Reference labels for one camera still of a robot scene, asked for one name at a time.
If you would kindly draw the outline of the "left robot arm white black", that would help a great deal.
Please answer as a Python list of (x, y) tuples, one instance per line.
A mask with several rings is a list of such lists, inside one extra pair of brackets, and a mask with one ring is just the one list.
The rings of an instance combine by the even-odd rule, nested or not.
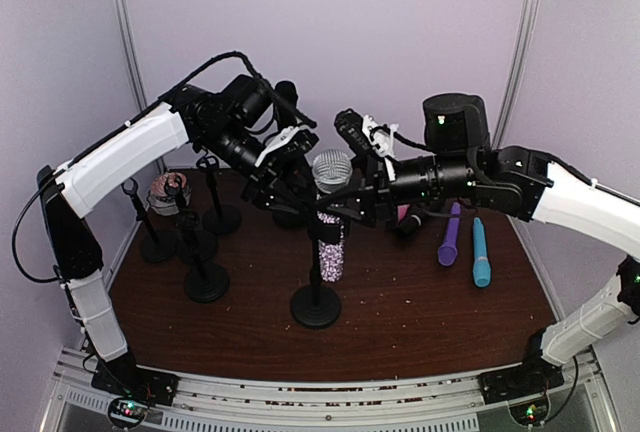
[(304, 119), (262, 144), (249, 129), (281, 94), (246, 75), (218, 93), (191, 84), (167, 92), (78, 157), (38, 174), (46, 232), (78, 318), (97, 355), (108, 363), (106, 381), (123, 396), (137, 394), (144, 376), (131, 355), (102, 279), (102, 249), (85, 218), (112, 190), (141, 169), (187, 144), (213, 153), (249, 181), (247, 198), (260, 208), (302, 206), (286, 170), (318, 142)]

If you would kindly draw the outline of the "black stand of glitter mic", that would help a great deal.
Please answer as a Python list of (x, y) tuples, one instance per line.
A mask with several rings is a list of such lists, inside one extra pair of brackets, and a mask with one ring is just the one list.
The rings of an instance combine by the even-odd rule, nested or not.
[(340, 217), (316, 209), (310, 216), (308, 233), (312, 246), (309, 284), (294, 293), (290, 312), (301, 326), (322, 330), (341, 314), (341, 299), (327, 283), (342, 278), (348, 226)]

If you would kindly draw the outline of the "light blue microphone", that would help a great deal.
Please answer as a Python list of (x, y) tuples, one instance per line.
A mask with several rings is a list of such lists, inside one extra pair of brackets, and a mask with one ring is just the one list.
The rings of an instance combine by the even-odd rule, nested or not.
[(491, 283), (491, 265), (488, 258), (485, 227), (479, 217), (474, 218), (472, 231), (474, 252), (473, 280), (477, 287), (486, 288)]

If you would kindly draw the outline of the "black stand of blue mic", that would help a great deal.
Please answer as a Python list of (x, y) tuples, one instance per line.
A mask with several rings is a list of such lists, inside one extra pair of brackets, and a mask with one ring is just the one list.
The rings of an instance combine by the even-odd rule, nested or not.
[(184, 291), (187, 297), (197, 303), (211, 303), (222, 298), (228, 291), (230, 278), (226, 269), (210, 259), (197, 259), (190, 265), (185, 276)]

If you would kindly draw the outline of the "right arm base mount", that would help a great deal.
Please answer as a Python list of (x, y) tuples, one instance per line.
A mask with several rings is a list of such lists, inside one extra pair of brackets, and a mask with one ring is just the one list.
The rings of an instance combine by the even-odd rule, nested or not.
[(526, 369), (523, 365), (484, 372), (478, 377), (484, 403), (508, 406), (511, 418), (529, 429), (551, 416), (549, 392), (565, 383), (560, 369)]

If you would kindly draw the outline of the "pink microphone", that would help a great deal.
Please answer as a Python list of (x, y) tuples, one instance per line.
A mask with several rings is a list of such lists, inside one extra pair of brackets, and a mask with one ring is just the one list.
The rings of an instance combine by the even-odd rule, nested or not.
[(409, 212), (410, 206), (403, 205), (398, 207), (398, 220), (397, 223), (400, 224), (407, 216)]

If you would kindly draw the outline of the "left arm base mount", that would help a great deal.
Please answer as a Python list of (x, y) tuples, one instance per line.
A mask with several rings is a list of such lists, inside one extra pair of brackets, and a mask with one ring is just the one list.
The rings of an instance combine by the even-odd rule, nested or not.
[(106, 416), (119, 430), (129, 431), (140, 426), (158, 405), (171, 406), (179, 378), (175, 374), (139, 369), (139, 380), (125, 385), (99, 364), (93, 373), (91, 386), (114, 395), (107, 405)]

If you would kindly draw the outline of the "black stand of purple mic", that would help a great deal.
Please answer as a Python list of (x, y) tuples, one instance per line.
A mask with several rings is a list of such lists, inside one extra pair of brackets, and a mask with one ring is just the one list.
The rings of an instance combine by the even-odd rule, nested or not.
[(216, 171), (220, 167), (219, 160), (213, 155), (204, 155), (196, 161), (197, 169), (203, 173), (209, 190), (212, 207), (202, 216), (203, 228), (214, 235), (229, 235), (241, 225), (242, 218), (237, 207), (222, 204), (218, 193)]

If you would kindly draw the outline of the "purple microphone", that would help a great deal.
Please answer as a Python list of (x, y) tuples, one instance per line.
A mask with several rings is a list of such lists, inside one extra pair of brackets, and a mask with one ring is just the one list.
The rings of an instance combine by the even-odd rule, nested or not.
[(457, 240), (460, 226), (461, 205), (454, 202), (450, 209), (443, 241), (437, 250), (438, 263), (444, 267), (452, 266), (458, 256)]

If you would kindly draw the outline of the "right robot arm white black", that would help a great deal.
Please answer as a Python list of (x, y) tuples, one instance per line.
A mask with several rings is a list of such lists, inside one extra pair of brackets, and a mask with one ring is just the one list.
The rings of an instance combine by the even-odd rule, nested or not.
[(625, 253), (606, 285), (562, 321), (533, 334), (523, 361), (503, 379), (519, 392), (535, 392), (577, 353), (625, 322), (639, 320), (639, 202), (602, 186), (560, 158), (520, 146), (491, 146), (484, 101), (445, 93), (425, 99), (424, 150), (428, 156), (398, 160), (392, 125), (347, 109), (334, 126), (357, 156), (383, 164), (362, 187), (368, 222), (392, 207), (433, 199), (467, 199), (472, 205), (521, 221), (577, 231)]

